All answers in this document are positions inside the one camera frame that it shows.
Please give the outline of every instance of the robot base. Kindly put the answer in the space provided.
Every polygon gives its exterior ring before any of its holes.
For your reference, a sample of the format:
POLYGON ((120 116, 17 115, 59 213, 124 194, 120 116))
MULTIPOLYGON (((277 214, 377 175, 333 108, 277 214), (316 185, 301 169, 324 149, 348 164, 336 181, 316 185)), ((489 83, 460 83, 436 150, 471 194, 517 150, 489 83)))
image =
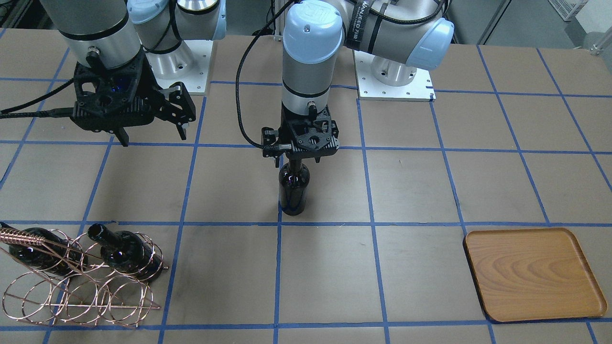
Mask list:
POLYGON ((414 79, 406 86, 389 86, 378 81, 371 71, 374 55, 354 51, 359 98, 368 100, 404 100, 431 102, 436 99, 429 71, 417 69, 414 79))
POLYGON ((189 94, 206 95, 210 77, 209 73, 211 71, 211 57, 214 41, 186 40, 185 43, 193 52, 193 58, 196 61, 196 65, 194 65, 188 73, 181 74, 179 78, 162 79, 156 75, 155 79, 162 88, 168 88, 173 83, 182 81, 189 94))

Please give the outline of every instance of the dark glass bottle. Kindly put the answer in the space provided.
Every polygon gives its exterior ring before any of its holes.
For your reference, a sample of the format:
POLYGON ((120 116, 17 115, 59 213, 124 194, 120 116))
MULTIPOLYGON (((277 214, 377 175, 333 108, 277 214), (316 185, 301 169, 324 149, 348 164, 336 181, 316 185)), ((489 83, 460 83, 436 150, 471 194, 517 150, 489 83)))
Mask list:
POLYGON ((310 172, 302 160, 289 160, 278 173, 280 207, 287 215, 299 215, 306 207, 310 172))
POLYGON ((162 271, 162 260, 157 255, 151 260, 151 248, 130 231, 111 232, 105 225, 95 223, 87 230, 87 236, 100 244, 104 262, 123 274, 151 282, 162 271))
MULTIPOLYGON (((13 228, 11 226, 8 226, 4 222, 0 222, 0 226, 3 228, 13 228)), ((39 235, 49 241, 57 242, 58 244, 63 246, 68 246, 67 240, 60 239, 57 235, 44 228, 33 227, 24 230, 24 232, 39 235)), ((83 253, 81 253, 79 250, 70 250, 66 257, 65 248, 50 243, 48 243, 47 246, 49 246, 49 248, 52 249, 58 255, 70 260, 73 265, 80 266, 81 257, 83 256, 83 253)), ((16 244, 9 245, 9 253, 15 258, 17 258, 19 261, 21 261, 25 265, 32 267, 33 269, 44 270, 45 272, 49 272, 58 276, 64 276, 72 272, 72 269, 70 268, 68 263, 52 254, 45 253, 44 251, 48 252, 47 248, 45 248, 44 246, 34 247, 16 244)), ((84 256, 82 258, 83 264, 87 264, 87 256, 84 256)))

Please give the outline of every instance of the brown tray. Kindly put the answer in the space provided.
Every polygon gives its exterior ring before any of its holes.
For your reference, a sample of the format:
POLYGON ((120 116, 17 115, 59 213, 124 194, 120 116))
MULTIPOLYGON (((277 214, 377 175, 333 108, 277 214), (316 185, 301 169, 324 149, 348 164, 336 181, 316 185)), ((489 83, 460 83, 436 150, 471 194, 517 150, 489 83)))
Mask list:
POLYGON ((473 231, 464 245, 482 306, 496 321, 602 316, 608 309, 565 228, 473 231))

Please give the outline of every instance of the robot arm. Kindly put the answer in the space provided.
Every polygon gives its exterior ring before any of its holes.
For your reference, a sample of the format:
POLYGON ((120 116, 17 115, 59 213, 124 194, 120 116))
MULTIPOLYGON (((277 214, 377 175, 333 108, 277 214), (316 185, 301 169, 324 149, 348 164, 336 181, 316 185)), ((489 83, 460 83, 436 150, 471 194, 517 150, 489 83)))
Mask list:
MULTIPOLYGON (((159 86, 141 40, 152 55, 165 56, 184 46, 182 37, 221 39, 225 36, 225 0, 130 1, 129 11, 123 0, 41 3, 78 61, 70 80, 77 101, 72 111, 8 113, 24 108, 19 106, 3 110, 0 118, 70 117, 84 130, 114 134, 123 146, 129 143, 125 127, 159 118, 173 123, 186 139, 185 129, 196 119, 191 97, 183 82, 167 89, 159 86)), ((186 64, 174 66, 180 70, 186 64)))
POLYGON ((283 153, 289 159, 279 174, 286 214, 304 210, 310 173, 302 159, 319 162, 340 146, 327 100, 341 45, 427 70, 442 61, 453 35, 453 24, 441 18, 446 2, 400 3, 303 0, 289 9, 283 31, 281 126, 262 128, 263 156, 275 157, 277 166, 283 153))

